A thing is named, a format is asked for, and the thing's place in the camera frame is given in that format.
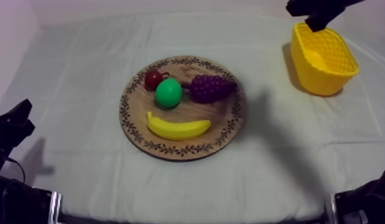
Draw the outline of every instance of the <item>white fabric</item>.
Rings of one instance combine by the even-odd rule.
[[[295,22],[174,13],[47,28],[0,106],[6,112],[25,97],[34,106],[36,130],[12,156],[29,184],[64,194],[64,211],[78,216],[156,223],[316,216],[319,194],[356,188],[385,169],[385,40],[342,32],[360,74],[340,95],[315,97],[289,79]],[[235,140],[189,163],[140,152],[119,123],[130,78],[174,55],[224,65],[243,84],[249,107]],[[19,176],[15,167],[5,172]]]

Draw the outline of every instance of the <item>yellow banana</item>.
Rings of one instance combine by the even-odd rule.
[[[197,120],[186,123],[170,123],[148,112],[148,127],[162,138],[170,140],[186,140],[200,136],[210,127],[210,120]]]

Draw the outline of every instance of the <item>yellow basket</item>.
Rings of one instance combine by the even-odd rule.
[[[306,23],[294,26],[291,56],[302,87],[317,95],[337,93],[359,70],[338,33],[331,29],[314,33]]]

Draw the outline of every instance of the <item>purple grapes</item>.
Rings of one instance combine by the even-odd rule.
[[[193,101],[207,104],[226,98],[237,87],[235,82],[221,76],[198,75],[191,83],[183,83],[182,87],[190,91]]]

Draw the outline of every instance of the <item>decorative floral border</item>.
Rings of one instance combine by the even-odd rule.
[[[132,136],[133,140],[139,144],[143,144],[144,147],[149,148],[150,150],[155,150],[166,154],[176,154],[180,157],[184,157],[187,154],[197,154],[199,152],[209,152],[211,149],[213,149],[213,145],[211,143],[209,144],[202,144],[202,145],[187,145],[184,148],[176,148],[168,147],[165,144],[161,143],[155,143],[151,140],[146,140],[140,134],[140,132],[137,130],[134,123],[130,121],[130,105],[129,105],[129,95],[134,92],[134,90],[137,88],[138,85],[141,85],[142,81],[144,80],[145,75],[147,72],[152,70],[158,70],[162,68],[163,66],[168,65],[169,63],[175,64],[175,65],[192,65],[197,64],[198,66],[205,67],[208,70],[214,71],[215,73],[221,74],[223,77],[227,78],[230,81],[235,82],[234,76],[225,71],[223,68],[216,66],[212,64],[210,61],[204,61],[199,58],[193,57],[193,58],[183,58],[183,59],[164,59],[161,61],[158,61],[148,67],[145,71],[141,71],[137,74],[136,77],[134,77],[132,83],[130,86],[128,86],[125,90],[125,93],[122,95],[122,98],[120,100],[120,122],[125,130],[127,131],[130,136]],[[242,119],[241,115],[241,105],[240,105],[240,92],[237,90],[235,91],[235,94],[233,94],[232,99],[232,107],[231,107],[231,114],[232,119],[227,121],[227,127],[223,128],[221,131],[221,135],[215,139],[215,145],[218,147],[221,147],[227,140],[227,137],[230,133],[235,131],[235,126],[237,125],[237,122]]]

